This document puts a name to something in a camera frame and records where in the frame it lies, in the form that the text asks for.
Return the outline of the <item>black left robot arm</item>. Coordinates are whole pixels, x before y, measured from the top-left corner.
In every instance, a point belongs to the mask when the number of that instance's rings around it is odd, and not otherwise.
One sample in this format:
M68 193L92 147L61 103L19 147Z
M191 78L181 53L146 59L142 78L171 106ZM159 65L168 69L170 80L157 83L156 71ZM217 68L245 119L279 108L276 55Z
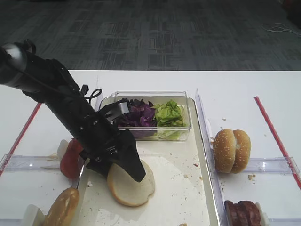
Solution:
M67 178L79 177L80 159L88 160L87 167L104 176L112 164L117 164L137 182L145 177L133 134L112 123L128 113L127 100L95 111L90 104L95 96L86 96L87 85L79 87L56 59L38 57L29 40L0 48L0 82L44 103L73 135L60 162L61 172Z

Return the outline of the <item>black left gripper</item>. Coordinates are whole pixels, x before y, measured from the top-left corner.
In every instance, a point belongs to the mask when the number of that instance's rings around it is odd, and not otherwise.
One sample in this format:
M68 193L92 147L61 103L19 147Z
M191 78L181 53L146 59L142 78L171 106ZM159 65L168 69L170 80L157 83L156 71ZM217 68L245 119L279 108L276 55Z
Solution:
M111 162L118 164L136 182L141 182L146 172L137 152L136 140L128 130L119 130L114 119L128 113L126 100L105 105L98 111L82 98L70 101L72 118L70 155L77 161L85 160L87 169L107 177Z

